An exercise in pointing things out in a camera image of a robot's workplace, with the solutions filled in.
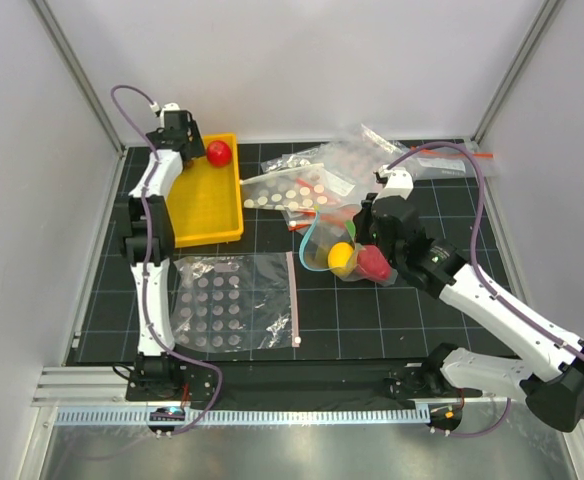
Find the red apple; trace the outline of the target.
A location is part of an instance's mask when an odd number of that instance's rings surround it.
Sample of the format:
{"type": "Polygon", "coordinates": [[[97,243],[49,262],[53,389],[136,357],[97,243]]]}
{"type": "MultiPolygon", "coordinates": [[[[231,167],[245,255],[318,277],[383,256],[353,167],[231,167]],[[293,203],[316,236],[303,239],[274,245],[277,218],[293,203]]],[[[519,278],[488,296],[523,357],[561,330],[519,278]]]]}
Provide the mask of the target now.
{"type": "Polygon", "coordinates": [[[215,140],[208,144],[206,158],[212,166],[221,168],[232,163],[233,153],[226,142],[215,140]]]}

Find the red dragon fruit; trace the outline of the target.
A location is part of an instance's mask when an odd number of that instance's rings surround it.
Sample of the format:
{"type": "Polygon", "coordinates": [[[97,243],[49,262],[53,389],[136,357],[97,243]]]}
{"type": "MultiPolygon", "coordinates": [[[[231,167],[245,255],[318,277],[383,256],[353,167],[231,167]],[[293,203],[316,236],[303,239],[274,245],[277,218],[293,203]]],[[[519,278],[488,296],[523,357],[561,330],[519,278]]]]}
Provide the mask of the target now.
{"type": "Polygon", "coordinates": [[[356,272],[367,280],[383,283],[392,276],[392,268],[374,245],[362,245],[356,254],[356,272]]]}

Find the blue zipper clear bag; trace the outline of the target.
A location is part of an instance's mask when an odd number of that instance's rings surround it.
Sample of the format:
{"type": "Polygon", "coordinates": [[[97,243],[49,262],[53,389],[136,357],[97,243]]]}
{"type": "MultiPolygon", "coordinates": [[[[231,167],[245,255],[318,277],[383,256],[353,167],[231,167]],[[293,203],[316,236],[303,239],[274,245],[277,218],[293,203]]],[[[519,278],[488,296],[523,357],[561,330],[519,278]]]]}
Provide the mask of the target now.
{"type": "Polygon", "coordinates": [[[391,286],[398,273],[377,246],[356,239],[359,228],[354,216],[359,211],[352,204],[317,211],[301,241],[299,260],[308,271],[330,272],[345,282],[366,280],[391,286]]]}

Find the yellow lemon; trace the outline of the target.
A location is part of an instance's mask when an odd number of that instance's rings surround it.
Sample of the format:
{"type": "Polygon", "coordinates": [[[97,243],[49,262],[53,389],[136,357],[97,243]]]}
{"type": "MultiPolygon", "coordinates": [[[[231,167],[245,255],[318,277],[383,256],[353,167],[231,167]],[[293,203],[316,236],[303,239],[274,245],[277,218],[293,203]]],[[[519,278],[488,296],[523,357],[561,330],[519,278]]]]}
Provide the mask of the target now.
{"type": "Polygon", "coordinates": [[[354,248],[350,243],[339,242],[334,244],[327,257],[329,270],[337,276],[347,276],[354,268],[351,260],[354,248]]]}

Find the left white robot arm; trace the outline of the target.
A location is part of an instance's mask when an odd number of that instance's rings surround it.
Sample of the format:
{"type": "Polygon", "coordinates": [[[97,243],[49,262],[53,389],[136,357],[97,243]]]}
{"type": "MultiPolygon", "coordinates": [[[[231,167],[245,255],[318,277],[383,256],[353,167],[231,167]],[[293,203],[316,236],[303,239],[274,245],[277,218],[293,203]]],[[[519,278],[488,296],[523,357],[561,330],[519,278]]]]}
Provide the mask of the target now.
{"type": "Polygon", "coordinates": [[[204,147],[192,114],[176,103],[154,104],[159,127],[145,135],[148,164],[127,200],[116,205],[119,248],[136,287],[139,340],[129,384],[133,392],[162,400],[180,395],[184,377],[174,357],[170,326],[168,274],[175,233],[167,196],[173,183],[204,147]]]}

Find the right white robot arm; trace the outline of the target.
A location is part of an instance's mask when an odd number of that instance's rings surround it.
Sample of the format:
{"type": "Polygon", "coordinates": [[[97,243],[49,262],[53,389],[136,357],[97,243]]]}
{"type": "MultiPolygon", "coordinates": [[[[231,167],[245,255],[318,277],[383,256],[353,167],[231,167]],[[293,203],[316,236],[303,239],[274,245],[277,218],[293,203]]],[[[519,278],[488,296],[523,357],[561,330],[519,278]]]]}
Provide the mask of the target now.
{"type": "Polygon", "coordinates": [[[422,367],[429,393],[495,393],[524,403],[565,433],[584,420],[584,338],[522,303],[447,240],[429,237],[416,208],[399,195],[369,194],[354,225],[357,241],[382,257],[391,273],[471,317],[517,356],[493,357],[443,343],[422,367]]]}

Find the white polka dot bag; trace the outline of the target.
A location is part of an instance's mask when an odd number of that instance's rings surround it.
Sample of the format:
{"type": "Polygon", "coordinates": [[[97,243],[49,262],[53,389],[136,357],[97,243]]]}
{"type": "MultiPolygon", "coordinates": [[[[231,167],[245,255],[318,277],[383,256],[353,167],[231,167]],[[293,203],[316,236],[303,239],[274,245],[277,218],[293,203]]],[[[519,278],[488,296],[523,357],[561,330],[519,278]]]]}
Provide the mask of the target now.
{"type": "Polygon", "coordinates": [[[241,180],[239,185],[246,209],[313,214],[352,203],[322,163],[270,171],[241,180]]]}

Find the red dotted clear bag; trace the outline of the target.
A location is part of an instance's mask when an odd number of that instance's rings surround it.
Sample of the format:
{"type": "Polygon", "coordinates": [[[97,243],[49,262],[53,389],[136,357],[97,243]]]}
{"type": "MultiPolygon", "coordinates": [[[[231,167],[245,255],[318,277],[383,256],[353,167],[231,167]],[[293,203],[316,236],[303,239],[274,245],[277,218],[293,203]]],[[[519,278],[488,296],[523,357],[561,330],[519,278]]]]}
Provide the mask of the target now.
{"type": "Polygon", "coordinates": [[[367,194],[379,190],[375,172],[407,150],[402,143],[388,141],[360,124],[337,140],[266,160],[261,163],[261,171],[321,163],[329,189],[345,203],[359,203],[367,194]]]}

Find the orange zipper bag far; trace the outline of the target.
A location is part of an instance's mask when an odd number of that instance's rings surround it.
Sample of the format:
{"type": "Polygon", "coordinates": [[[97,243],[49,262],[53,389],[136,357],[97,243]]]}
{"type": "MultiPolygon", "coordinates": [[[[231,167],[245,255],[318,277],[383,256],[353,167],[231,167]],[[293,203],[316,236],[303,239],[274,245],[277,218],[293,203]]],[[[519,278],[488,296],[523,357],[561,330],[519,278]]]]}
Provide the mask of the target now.
{"type": "Polygon", "coordinates": [[[438,147],[423,149],[403,162],[416,180],[475,179],[472,162],[457,149],[438,147]]]}

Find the pink zipper polka dot bag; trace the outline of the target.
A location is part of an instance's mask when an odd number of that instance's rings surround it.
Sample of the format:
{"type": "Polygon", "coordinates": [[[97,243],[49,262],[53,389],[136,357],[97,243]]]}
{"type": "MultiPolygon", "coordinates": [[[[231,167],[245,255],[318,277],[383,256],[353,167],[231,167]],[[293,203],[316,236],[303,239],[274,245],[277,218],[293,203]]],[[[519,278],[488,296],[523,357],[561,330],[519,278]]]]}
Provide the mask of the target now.
{"type": "Polygon", "coordinates": [[[301,345],[292,253],[186,256],[175,268],[177,345],[206,354],[301,345]]]}

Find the black grid mat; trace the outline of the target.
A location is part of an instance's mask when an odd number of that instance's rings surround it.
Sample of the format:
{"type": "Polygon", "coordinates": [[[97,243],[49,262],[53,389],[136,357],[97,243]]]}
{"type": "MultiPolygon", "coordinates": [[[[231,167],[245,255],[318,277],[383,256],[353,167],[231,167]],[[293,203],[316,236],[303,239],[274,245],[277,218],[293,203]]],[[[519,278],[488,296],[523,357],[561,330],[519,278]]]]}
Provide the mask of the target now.
{"type": "MultiPolygon", "coordinates": [[[[239,144],[241,178],[261,173],[261,161],[305,150],[317,143],[239,144]]],[[[115,200],[136,185],[148,160],[145,147],[128,150],[119,175],[115,200]]],[[[469,246],[476,211],[476,180],[431,180],[416,184],[410,199],[431,237],[445,236],[457,247],[469,246]]],[[[504,266],[488,213],[487,200],[477,241],[483,269],[511,291],[511,268],[504,266]]],[[[288,231],[278,212],[246,210],[244,233],[233,243],[175,251],[184,255],[253,254],[298,250],[301,236],[288,231]]],[[[136,293],[131,272],[121,257],[110,216],[84,319],[67,354],[67,366],[105,366],[131,363],[138,341],[136,293]]],[[[299,348],[201,353],[183,350],[207,361],[345,360],[417,358],[427,356],[442,342],[454,343],[486,355],[513,352],[477,321],[398,281],[393,287],[370,282],[342,282],[333,275],[312,273],[295,261],[302,343],[299,348]]]]}

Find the yellow plastic bin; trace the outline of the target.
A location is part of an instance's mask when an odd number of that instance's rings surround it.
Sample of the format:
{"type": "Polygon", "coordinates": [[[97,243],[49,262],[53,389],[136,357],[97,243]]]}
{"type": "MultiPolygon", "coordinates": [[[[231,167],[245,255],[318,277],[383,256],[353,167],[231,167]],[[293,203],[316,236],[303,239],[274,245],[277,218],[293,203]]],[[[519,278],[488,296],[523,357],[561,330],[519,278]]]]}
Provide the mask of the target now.
{"type": "Polygon", "coordinates": [[[196,158],[174,181],[167,207],[177,248],[235,242],[244,232],[236,135],[206,135],[203,141],[225,143],[232,161],[216,167],[196,158]]]}

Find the left aluminium frame post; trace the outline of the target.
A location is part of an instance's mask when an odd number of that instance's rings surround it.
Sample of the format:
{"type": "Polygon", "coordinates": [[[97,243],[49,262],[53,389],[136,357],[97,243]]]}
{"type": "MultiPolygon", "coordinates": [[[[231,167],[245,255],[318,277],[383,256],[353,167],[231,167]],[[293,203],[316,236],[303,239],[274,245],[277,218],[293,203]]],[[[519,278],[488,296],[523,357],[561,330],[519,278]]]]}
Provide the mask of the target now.
{"type": "Polygon", "coordinates": [[[123,142],[116,133],[115,127],[110,120],[103,103],[101,102],[96,90],[93,88],[92,83],[72,48],[61,24],[52,11],[49,2],[45,0],[29,0],[28,4],[41,22],[41,25],[48,35],[53,47],[60,56],[70,77],[103,130],[103,133],[106,135],[109,143],[114,147],[115,151],[121,155],[124,151],[123,142]]]}

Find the aluminium frame post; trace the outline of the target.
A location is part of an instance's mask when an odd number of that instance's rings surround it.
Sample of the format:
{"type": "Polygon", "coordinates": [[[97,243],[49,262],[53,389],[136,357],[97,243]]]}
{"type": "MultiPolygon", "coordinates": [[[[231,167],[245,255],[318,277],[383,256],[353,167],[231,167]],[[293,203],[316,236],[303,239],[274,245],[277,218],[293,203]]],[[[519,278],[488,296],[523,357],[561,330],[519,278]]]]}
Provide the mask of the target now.
{"type": "Polygon", "coordinates": [[[488,135],[493,123],[564,4],[565,2],[563,0],[545,0],[541,3],[540,9],[524,35],[520,46],[472,135],[472,140],[476,143],[480,144],[488,135]]]}
{"type": "Polygon", "coordinates": [[[110,120],[103,103],[101,102],[96,90],[93,88],[92,83],[72,48],[61,24],[52,11],[49,2],[45,0],[29,0],[28,4],[41,22],[41,25],[48,35],[53,47],[60,56],[70,77],[103,130],[103,133],[106,135],[109,143],[114,147],[115,151],[121,155],[124,151],[123,142],[116,133],[115,127],[110,120]]]}

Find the right aluminium frame post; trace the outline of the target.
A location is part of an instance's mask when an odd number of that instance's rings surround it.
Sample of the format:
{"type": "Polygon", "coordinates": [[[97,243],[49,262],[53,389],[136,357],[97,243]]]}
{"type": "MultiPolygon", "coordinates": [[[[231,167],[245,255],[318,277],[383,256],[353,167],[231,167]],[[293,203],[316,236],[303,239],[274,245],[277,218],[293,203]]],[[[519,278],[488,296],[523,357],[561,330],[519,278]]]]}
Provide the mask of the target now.
{"type": "Polygon", "coordinates": [[[540,9],[524,35],[520,46],[472,135],[472,140],[476,143],[480,144],[488,135],[493,123],[564,4],[565,2],[563,0],[545,0],[541,3],[540,9]]]}

